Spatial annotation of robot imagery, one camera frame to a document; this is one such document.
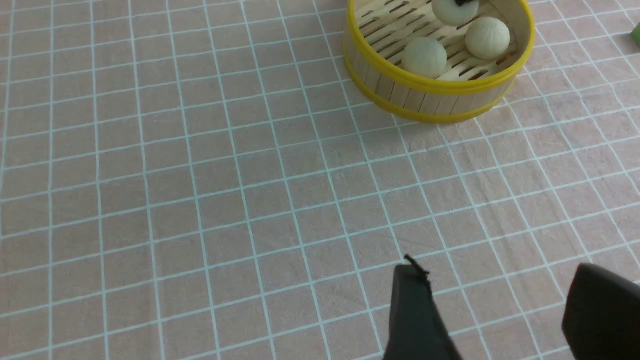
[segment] yellow steamer rim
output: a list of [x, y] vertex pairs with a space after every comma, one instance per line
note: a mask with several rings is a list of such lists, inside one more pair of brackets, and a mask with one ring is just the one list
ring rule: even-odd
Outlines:
[[[526, 0], [480, 0], [477, 15], [458, 27], [433, 15], [431, 0], [349, 0], [344, 63], [371, 101], [420, 122], [450, 123], [476, 117], [496, 105], [529, 59], [534, 19]], [[466, 49], [464, 34], [481, 16], [502, 20], [511, 43], [496, 60], [480, 60]], [[398, 65], [407, 43], [432, 37], [447, 50], [447, 71], [428, 79]]]

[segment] dough ball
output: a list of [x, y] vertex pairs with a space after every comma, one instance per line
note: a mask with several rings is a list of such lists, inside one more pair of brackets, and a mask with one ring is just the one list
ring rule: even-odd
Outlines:
[[472, 0], [462, 6], [458, 6], [455, 0], [433, 0], [431, 8], [433, 9], [433, 15], [436, 15], [443, 24], [459, 26], [476, 16], [479, 3], [479, 0]]
[[432, 38], [415, 38], [404, 49], [402, 66], [416, 75], [437, 78], [447, 66], [447, 51]]
[[509, 28], [495, 17], [481, 17], [472, 22], [465, 34], [467, 50], [476, 58], [491, 60], [509, 47]]

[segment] bamboo steamer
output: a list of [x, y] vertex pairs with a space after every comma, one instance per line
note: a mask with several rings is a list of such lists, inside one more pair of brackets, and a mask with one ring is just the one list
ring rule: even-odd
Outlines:
[[[349, 0], [344, 61], [356, 86], [381, 108], [406, 119], [450, 123], [476, 117], [509, 90], [533, 50], [534, 19], [526, 0], [480, 0], [476, 16], [460, 26], [442, 24], [431, 0]], [[511, 43], [498, 59], [481, 60], [464, 34], [482, 16], [502, 20]], [[400, 67], [404, 47], [434, 38], [447, 51], [446, 71], [423, 78]]]

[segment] grid pattern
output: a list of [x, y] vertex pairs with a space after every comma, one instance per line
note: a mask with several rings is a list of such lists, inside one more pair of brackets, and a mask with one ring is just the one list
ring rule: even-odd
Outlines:
[[474, 120], [379, 110], [344, 0], [0, 0], [0, 359], [378, 359], [408, 252], [467, 359], [640, 282], [636, 0], [530, 0]]

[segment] green object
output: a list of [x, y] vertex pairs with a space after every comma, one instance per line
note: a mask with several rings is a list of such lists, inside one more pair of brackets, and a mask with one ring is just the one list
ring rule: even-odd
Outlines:
[[636, 28], [631, 31], [631, 38], [634, 39], [638, 46], [640, 46], [640, 24], [638, 24], [638, 26], [636, 26]]

